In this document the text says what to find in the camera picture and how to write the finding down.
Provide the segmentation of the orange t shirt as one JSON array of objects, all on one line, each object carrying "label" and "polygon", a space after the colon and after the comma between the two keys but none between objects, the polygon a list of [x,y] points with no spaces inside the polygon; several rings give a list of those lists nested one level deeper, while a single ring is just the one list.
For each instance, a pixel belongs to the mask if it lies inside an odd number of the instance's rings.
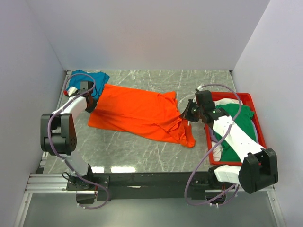
[{"label": "orange t shirt", "polygon": [[106,84],[88,125],[187,148],[196,144],[190,123],[180,118],[175,91],[159,93]]}]

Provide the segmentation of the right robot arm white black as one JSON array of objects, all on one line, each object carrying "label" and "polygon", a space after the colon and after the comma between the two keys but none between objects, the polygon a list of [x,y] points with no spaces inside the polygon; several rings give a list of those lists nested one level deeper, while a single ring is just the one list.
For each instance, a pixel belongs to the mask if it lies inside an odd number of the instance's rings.
[{"label": "right robot arm white black", "polygon": [[278,182],[276,152],[264,148],[250,138],[235,122],[238,115],[231,116],[225,109],[217,108],[208,90],[196,90],[196,98],[190,99],[181,118],[190,122],[202,120],[222,141],[235,151],[241,166],[216,166],[208,176],[208,184],[218,189],[224,183],[240,185],[245,192],[252,194]]}]

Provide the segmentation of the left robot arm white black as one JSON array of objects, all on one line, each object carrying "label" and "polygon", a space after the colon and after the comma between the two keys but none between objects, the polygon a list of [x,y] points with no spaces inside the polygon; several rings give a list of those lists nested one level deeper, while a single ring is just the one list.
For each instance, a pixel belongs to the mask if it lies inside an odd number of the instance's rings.
[{"label": "left robot arm white black", "polygon": [[83,111],[91,113],[97,105],[92,97],[95,83],[82,81],[80,88],[67,90],[68,100],[52,113],[40,118],[40,145],[44,152],[57,156],[70,170],[70,175],[78,177],[78,185],[89,190],[95,179],[90,165],[76,151],[77,136],[74,121]]}]

